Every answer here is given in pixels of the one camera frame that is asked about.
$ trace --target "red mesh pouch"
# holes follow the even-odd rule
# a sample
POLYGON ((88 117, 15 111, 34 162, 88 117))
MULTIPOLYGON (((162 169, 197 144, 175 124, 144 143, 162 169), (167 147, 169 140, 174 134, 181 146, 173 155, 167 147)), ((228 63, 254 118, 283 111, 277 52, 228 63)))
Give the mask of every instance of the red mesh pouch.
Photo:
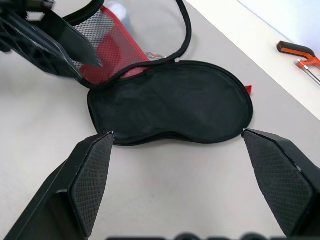
MULTIPOLYGON (((91 42, 103 64, 94 67, 75 62, 83 78, 92 85, 106 83, 126 67, 149 61, 121 21, 106 7, 75 27, 91 42)), ((128 71, 122 77, 142 73, 144 67, 128 71)))

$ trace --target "white table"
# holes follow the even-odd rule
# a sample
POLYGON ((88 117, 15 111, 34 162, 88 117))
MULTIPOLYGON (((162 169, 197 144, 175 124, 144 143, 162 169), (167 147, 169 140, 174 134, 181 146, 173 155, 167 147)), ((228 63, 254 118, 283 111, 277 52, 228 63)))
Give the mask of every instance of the white table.
MULTIPOLYGON (((237 0, 187 1, 281 87, 320 119, 320 86, 294 65, 299 57, 279 53, 276 49, 279 41, 289 42, 288 39, 237 0)), ((291 18, 301 18, 295 11, 285 14, 292 14, 291 18)), ((311 70, 320 78, 320 69, 312 67, 311 70)))
MULTIPOLYGON (((320 166, 318 119, 193 7, 187 8, 193 38, 184 58, 219 65, 253 85, 250 127, 292 140, 320 166)), ((87 108, 88 90, 76 81, 47 75, 16 54, 1 54, 0 68, 3 238, 46 177, 96 131, 87 108)), ((283 234, 259 190, 244 141, 115 146, 91 239, 173 238, 186 231, 234 239, 252 231, 283 234)))

